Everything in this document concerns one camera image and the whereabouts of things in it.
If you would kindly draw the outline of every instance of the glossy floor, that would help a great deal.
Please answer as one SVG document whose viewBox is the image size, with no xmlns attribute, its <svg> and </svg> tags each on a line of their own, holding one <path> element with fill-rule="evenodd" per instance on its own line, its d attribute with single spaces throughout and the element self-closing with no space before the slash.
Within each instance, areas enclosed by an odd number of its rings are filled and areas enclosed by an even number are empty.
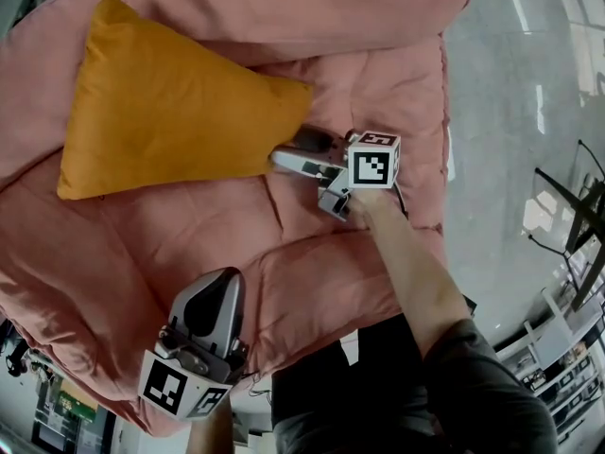
<svg viewBox="0 0 605 454">
<path fill-rule="evenodd" d="M 454 173 L 446 247 L 492 342 L 522 327 L 561 261 L 573 217 L 541 167 L 578 192 L 605 163 L 605 0 L 472 0 L 446 32 Z"/>
</svg>

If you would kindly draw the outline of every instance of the white cube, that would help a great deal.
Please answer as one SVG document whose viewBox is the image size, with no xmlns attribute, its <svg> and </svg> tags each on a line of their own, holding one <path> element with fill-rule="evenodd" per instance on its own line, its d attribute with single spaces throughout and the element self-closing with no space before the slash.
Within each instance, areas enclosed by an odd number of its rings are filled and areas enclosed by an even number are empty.
<svg viewBox="0 0 605 454">
<path fill-rule="evenodd" d="M 365 131 L 349 145 L 349 188 L 392 188 L 399 171 L 401 137 Z"/>
</svg>

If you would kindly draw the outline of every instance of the pink sofa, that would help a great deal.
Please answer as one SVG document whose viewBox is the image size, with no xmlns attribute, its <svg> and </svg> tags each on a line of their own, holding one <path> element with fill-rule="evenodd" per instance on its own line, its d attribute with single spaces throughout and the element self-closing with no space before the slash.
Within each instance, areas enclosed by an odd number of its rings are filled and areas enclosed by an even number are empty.
<svg viewBox="0 0 605 454">
<path fill-rule="evenodd" d="M 166 435 L 180 426 L 136 395 L 142 355 L 175 294 L 204 272 L 246 275 L 250 372 L 283 368 L 398 308 L 367 233 L 320 212 L 302 177 L 58 199 L 98 1 L 49 0 L 0 43 L 0 311 L 100 403 Z M 443 260 L 441 33 L 468 0 L 124 1 L 234 61 L 313 83 L 309 123 L 401 134 L 409 218 Z"/>
</svg>

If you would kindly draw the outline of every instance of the mustard throw pillow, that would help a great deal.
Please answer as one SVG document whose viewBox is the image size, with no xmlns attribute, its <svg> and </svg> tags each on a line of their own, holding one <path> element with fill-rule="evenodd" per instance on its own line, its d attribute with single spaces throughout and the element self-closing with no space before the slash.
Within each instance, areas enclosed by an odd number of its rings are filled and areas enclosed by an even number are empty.
<svg viewBox="0 0 605 454">
<path fill-rule="evenodd" d="M 96 7 L 58 194 L 260 175 L 306 117 L 310 86 L 261 76 L 120 0 Z"/>
</svg>

